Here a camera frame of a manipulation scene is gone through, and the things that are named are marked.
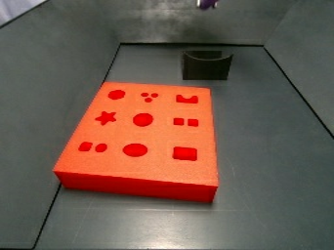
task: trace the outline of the black arch block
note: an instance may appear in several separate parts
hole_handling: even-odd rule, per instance
[[[185,80],[227,80],[234,55],[223,56],[222,51],[185,51]]]

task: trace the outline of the shape sorter board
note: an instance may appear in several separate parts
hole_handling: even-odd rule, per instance
[[[211,202],[210,90],[106,82],[54,172],[66,188]]]

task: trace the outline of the metal wall panel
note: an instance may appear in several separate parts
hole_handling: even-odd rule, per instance
[[[265,47],[334,134],[334,2],[294,6]]]
[[[99,2],[47,2],[0,29],[0,248],[36,241],[51,170],[119,47]]]
[[[122,42],[263,45],[297,0],[221,0],[202,11],[197,0],[106,0]]]

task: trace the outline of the circular hole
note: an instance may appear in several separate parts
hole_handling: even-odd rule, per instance
[[[141,157],[147,154],[147,146],[142,144],[130,144],[123,147],[123,152],[131,157]]]
[[[110,98],[111,100],[123,99],[125,96],[126,96],[126,91],[123,91],[123,90],[114,90],[114,91],[111,91],[110,94],[109,94],[109,98]]]
[[[149,113],[139,113],[134,117],[134,123],[141,126],[149,126],[153,123],[153,116]]]
[[[107,150],[109,146],[107,144],[99,144],[96,147],[95,147],[95,151],[96,152],[105,152]]]

